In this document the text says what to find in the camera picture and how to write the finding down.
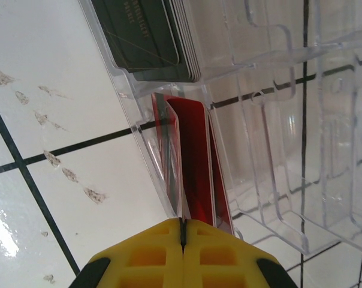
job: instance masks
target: white tile floor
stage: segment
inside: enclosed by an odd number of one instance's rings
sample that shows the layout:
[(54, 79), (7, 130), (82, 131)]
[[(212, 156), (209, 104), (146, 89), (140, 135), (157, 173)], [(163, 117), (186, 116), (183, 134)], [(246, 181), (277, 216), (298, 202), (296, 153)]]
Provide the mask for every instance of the white tile floor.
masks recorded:
[[(128, 127), (77, 0), (0, 1), (0, 287), (68, 287), (94, 253), (166, 218)], [(270, 234), (237, 224), (251, 243)], [(300, 287), (299, 252), (256, 246)], [(361, 260), (346, 244), (305, 257), (303, 287), (362, 288)]]

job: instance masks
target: plastic compartment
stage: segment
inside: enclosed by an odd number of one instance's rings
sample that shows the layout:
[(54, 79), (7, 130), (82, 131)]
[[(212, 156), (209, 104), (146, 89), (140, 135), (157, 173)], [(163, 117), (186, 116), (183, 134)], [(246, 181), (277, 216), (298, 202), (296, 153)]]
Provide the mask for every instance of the plastic compartment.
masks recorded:
[(153, 92), (210, 108), (235, 224), (251, 217), (304, 254), (362, 250), (362, 0), (184, 1), (203, 75), (189, 84), (116, 67), (79, 1), (170, 217)]

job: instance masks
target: yellow tool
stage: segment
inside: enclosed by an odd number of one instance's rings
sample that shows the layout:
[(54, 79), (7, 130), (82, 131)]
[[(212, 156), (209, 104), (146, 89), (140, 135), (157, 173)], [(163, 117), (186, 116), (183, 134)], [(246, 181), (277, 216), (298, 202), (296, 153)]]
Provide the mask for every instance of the yellow tool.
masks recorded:
[(297, 288), (266, 252), (198, 220), (169, 219), (93, 256), (70, 288)]

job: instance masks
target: clear plastic organizer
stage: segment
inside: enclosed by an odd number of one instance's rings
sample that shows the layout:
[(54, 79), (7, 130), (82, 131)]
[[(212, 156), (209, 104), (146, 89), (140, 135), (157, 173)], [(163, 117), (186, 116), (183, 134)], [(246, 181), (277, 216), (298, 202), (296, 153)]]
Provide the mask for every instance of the clear plastic organizer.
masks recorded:
[(362, 250), (362, 0), (184, 1), (198, 83), (136, 81), (79, 1), (169, 216), (153, 92), (210, 109), (239, 235), (251, 217), (304, 254)]

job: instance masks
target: tile floor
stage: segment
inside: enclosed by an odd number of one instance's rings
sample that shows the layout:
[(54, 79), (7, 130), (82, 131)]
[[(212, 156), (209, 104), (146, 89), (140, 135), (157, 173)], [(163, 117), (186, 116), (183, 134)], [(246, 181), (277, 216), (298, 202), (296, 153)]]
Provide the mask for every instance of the tile floor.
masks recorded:
[[(78, 1), (0, 1), (0, 287), (68, 287), (94, 253), (165, 218)], [(299, 287), (362, 288), (359, 250), (302, 257), (236, 223)]]

